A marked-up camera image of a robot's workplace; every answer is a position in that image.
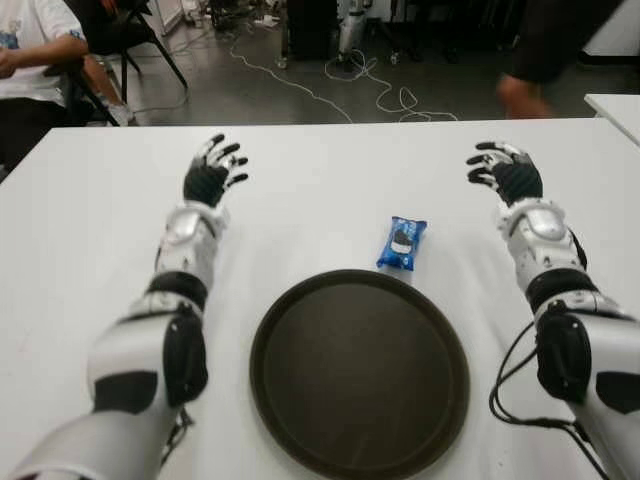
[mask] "white table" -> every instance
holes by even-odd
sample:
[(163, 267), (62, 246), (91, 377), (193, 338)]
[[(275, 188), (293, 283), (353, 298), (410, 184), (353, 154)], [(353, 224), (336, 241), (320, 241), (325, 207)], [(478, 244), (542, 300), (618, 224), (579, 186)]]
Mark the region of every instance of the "white table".
[[(0, 187), (0, 412), (12, 432), (0, 449), (2, 475), (90, 408), (90, 345), (147, 286), (190, 158), (219, 130), (53, 131)], [(232, 225), (206, 315), (210, 384), (163, 478), (319, 478), (276, 446), (255, 412), (253, 335), (295, 283), (374, 269), (392, 215), (430, 222), (407, 280), (449, 318), (471, 374), (461, 436), (415, 478), (596, 478), (566, 435), (508, 427), (488, 411), (499, 361), (530, 311), (492, 225), (497, 197), (467, 184), (464, 160), (486, 139), (528, 149), (546, 192), (567, 209), (594, 280), (640, 313), (640, 150), (604, 119), (224, 130), (242, 143), (252, 178), (227, 198)], [(505, 398), (522, 415), (567, 414), (533, 366)]]
[(600, 95), (590, 93), (585, 101), (601, 117), (613, 123), (640, 146), (640, 95)]

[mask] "round tray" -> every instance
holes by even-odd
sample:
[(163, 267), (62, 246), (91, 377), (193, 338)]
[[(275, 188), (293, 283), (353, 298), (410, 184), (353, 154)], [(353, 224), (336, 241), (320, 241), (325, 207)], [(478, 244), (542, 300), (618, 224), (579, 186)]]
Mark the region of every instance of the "round tray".
[(420, 292), (387, 275), (310, 278), (271, 307), (251, 385), (275, 440), (331, 478), (397, 479), (437, 460), (467, 411), (454, 330)]

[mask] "blue wrapper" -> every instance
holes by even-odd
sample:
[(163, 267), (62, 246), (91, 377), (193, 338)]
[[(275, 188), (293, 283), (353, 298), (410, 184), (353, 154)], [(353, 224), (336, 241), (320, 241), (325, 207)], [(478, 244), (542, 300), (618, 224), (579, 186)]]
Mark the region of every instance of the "blue wrapper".
[(413, 271), (413, 259), (418, 251), (420, 237), (426, 228), (427, 222), (392, 217), (387, 244), (376, 262), (378, 268), (390, 265)]

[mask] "concrete floor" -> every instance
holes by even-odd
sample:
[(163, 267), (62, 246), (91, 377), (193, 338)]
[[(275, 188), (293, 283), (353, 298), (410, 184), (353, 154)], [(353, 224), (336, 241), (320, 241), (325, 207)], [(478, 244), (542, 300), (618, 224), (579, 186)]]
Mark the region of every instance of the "concrete floor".
[[(280, 33), (243, 25), (238, 30), (236, 52), (254, 64), (273, 69), (283, 79), (300, 83), (344, 109), (354, 122), (395, 122), (400, 114), (381, 112), (375, 100), (384, 87), (362, 78), (356, 82), (332, 81), (324, 75), (323, 62), (291, 61), (285, 71), (275, 59), (280, 50)], [(185, 42), (191, 41), (184, 49)], [(248, 69), (230, 56), (234, 44), (230, 35), (218, 35), (207, 25), (196, 29), (180, 25), (166, 38), (176, 63), (190, 88), (188, 98), (162, 58), (152, 46), (132, 50), (142, 75), (129, 73), (129, 104), (134, 110), (172, 107), (137, 114), (139, 125), (246, 125), (342, 123), (345, 118), (330, 106), (308, 94), (283, 85), (267, 73)], [(397, 88), (409, 87), (419, 99), (420, 110), (447, 111), (460, 120), (504, 118), (494, 89), (507, 68), (508, 53), (462, 52), (460, 62), (448, 64), (439, 49), (426, 48), (425, 60), (413, 63), (407, 57), (398, 65), (389, 62), (390, 51), (377, 38), (368, 39), (365, 52), (378, 56), (374, 74), (394, 85), (383, 104), (398, 107)], [(639, 93), (640, 78), (630, 67), (570, 68), (545, 95), (559, 117), (589, 117), (591, 108), (583, 101), (586, 93)], [(446, 117), (435, 116), (434, 120)]]

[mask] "black robot glove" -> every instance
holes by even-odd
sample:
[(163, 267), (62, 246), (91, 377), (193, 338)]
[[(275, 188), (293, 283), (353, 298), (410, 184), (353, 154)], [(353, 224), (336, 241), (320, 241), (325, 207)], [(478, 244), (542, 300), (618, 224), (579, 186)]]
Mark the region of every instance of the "black robot glove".
[(215, 208), (231, 185), (249, 178), (246, 173), (241, 173), (229, 180), (231, 172), (246, 165), (248, 160), (244, 157), (236, 158), (234, 155), (240, 149), (237, 143), (216, 148), (223, 141), (224, 135), (216, 135), (205, 143), (194, 157), (184, 179), (185, 200), (201, 202)]
[(471, 183), (487, 185), (509, 206), (542, 197), (542, 179), (528, 153), (502, 142), (482, 142), (476, 148), (487, 152), (467, 160), (467, 165), (481, 165), (469, 172)]

